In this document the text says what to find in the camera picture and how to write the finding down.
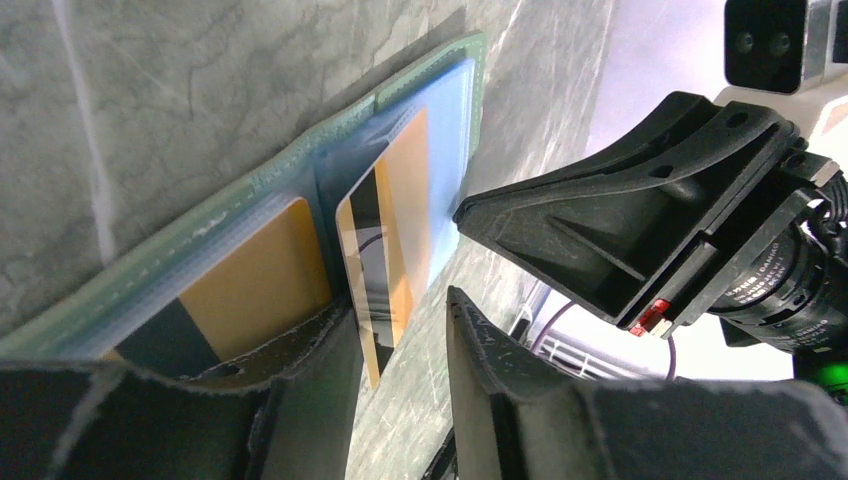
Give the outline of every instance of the purple cable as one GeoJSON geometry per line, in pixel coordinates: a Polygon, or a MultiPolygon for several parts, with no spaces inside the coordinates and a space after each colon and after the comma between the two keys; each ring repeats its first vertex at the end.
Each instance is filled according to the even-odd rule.
{"type": "Polygon", "coordinates": [[[539,336],[536,337],[536,340],[533,340],[533,345],[530,347],[530,351],[534,355],[539,353],[539,350],[542,348],[542,342],[545,341],[545,337],[548,335],[548,332],[551,331],[551,328],[553,328],[556,321],[559,320],[559,317],[561,317],[565,312],[567,312],[568,309],[572,306],[574,306],[574,302],[569,300],[568,303],[563,305],[563,307],[560,308],[559,311],[555,313],[550,320],[548,320],[548,323],[546,323],[545,326],[542,327],[542,331],[539,332],[539,336]]]}
{"type": "Polygon", "coordinates": [[[674,346],[674,339],[671,336],[668,337],[668,355],[668,374],[665,379],[674,380],[677,376],[677,347],[674,346]]]}

